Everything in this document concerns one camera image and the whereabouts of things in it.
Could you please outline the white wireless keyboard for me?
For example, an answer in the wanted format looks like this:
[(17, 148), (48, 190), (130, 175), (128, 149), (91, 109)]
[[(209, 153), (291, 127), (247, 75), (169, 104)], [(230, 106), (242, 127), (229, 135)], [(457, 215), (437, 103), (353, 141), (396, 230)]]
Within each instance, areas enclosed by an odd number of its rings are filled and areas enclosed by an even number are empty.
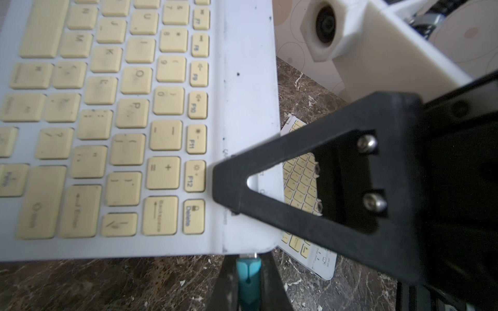
[[(321, 215), (317, 198), (316, 161), (308, 152), (283, 163), (285, 203), (315, 216)], [(296, 235), (283, 232), (278, 247), (324, 280), (335, 274), (337, 254)]]
[(3, 262), (273, 250), (213, 168), (279, 135), (270, 1), (11, 1)]

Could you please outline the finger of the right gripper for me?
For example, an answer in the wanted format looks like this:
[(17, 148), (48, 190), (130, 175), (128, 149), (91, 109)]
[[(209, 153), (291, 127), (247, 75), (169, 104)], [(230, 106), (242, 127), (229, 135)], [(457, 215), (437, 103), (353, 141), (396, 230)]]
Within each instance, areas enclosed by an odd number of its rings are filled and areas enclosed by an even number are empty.
[[(214, 166), (213, 199), (409, 283), (426, 280), (421, 98), (376, 92)], [(306, 153), (319, 166), (315, 216), (251, 190), (250, 176)]]

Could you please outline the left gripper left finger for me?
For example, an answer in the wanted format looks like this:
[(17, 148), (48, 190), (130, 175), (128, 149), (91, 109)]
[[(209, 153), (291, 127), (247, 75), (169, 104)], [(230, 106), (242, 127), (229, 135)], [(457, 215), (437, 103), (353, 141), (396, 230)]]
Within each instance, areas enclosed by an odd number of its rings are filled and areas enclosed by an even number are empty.
[(207, 311), (237, 311), (239, 309), (238, 255), (224, 257)]

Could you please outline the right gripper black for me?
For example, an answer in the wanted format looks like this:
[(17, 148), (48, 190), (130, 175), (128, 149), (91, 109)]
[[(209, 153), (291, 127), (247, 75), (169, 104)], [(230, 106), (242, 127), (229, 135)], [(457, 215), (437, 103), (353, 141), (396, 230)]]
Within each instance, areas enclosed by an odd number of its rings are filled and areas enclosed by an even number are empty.
[(479, 307), (497, 306), (497, 73), (423, 105), (396, 104), (404, 168), (396, 205), (411, 214), (396, 276)]

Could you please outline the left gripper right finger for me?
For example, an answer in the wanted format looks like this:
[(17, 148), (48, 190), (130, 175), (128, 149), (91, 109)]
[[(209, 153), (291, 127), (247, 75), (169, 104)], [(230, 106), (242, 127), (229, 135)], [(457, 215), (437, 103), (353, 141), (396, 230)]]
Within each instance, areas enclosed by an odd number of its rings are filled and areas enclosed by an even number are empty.
[(293, 307), (282, 283), (280, 272), (271, 252), (260, 255), (261, 310), (293, 311)]

